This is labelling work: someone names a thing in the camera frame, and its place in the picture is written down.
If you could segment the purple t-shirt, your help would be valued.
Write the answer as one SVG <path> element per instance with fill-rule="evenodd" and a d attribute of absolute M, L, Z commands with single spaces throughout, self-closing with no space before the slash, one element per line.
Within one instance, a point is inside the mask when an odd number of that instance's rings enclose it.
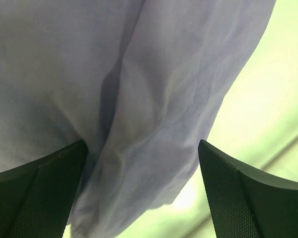
<path fill-rule="evenodd" d="M 0 172 L 83 139 L 74 238 L 171 204 L 274 5 L 0 0 Z"/>

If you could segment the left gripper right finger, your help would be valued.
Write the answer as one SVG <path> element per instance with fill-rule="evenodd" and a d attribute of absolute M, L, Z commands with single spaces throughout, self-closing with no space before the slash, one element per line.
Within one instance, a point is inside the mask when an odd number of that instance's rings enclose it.
<path fill-rule="evenodd" d="M 205 140 L 198 155 L 218 238 L 298 238 L 298 182 L 250 166 Z"/>

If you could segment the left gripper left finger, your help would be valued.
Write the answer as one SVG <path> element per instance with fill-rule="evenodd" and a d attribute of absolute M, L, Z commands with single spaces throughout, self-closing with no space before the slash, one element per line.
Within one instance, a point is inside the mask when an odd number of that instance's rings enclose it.
<path fill-rule="evenodd" d="M 61 238 L 87 158 L 79 140 L 0 173 L 0 238 Z"/>

